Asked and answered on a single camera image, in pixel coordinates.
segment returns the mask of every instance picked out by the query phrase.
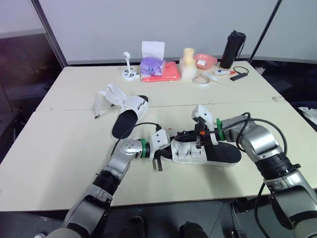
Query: white paper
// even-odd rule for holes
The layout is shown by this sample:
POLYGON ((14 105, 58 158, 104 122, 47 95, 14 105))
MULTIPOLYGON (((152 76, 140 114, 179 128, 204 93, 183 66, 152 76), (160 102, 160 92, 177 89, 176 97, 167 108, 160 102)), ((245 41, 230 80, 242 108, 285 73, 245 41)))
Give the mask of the white paper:
POLYGON ((164 58, 165 42, 158 41, 142 41, 142 56, 159 58, 163 60, 164 58))

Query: black insole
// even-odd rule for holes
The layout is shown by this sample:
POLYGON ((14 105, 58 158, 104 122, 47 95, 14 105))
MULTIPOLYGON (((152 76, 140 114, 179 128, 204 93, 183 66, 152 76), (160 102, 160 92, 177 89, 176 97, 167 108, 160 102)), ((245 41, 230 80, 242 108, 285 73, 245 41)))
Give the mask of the black insole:
MULTIPOLYGON (((148 97, 139 95, 139 97, 143 98, 145 101, 149 101, 148 97)), ((135 126, 138 121, 138 116, 133 110, 126 110, 118 116, 117 121, 115 122, 112 135, 117 139, 127 138, 133 129, 128 131, 131 127, 135 126)))
POLYGON ((241 160, 240 150, 231 144, 218 142, 218 145, 206 145, 207 161, 235 164, 241 160))

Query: pink container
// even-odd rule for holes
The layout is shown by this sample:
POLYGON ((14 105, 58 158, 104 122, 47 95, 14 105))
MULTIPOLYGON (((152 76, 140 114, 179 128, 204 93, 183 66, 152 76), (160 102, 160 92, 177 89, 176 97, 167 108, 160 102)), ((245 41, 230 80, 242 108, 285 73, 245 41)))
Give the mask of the pink container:
POLYGON ((194 56, 194 60, 196 60, 196 66, 197 68, 201 68, 201 69, 210 69, 211 67, 213 67, 218 59, 213 57, 213 56, 210 56, 210 55, 206 55, 206 54, 196 54, 194 56), (199 60, 203 60, 206 62, 205 65, 200 65, 200 64, 197 64, 197 61, 199 60))

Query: silver robot arm segment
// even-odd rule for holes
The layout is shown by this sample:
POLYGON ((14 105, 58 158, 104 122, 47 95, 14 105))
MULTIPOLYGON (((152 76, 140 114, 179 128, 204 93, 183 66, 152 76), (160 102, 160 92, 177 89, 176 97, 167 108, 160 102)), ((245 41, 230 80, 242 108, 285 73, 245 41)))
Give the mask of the silver robot arm segment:
MULTIPOLYGON (((223 120, 222 128, 246 118, 223 120)), ((240 123, 225 130, 225 140, 235 142, 243 125, 240 123)), ((248 122, 239 143, 264 177, 279 221, 277 211, 284 214, 286 227, 294 230, 296 238, 317 237, 317 195, 298 170, 300 166, 292 165, 270 131, 254 121, 248 122)))
POLYGON ((53 231, 47 238, 90 238, 102 235, 112 196, 127 173, 131 160, 146 155, 147 151, 149 154, 149 144, 140 140, 120 141, 108 164, 67 213, 63 227, 53 231))

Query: black water bottle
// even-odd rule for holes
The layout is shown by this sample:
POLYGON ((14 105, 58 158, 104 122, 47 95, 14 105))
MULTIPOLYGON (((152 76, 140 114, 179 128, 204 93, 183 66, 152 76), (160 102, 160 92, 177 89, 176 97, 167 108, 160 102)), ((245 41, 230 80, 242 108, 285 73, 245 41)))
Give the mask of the black water bottle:
POLYGON ((220 68, 231 68, 234 60, 238 55, 238 51, 242 44, 245 42, 246 38, 246 35, 241 32, 231 32, 231 34, 228 36, 227 45, 222 55, 220 68))

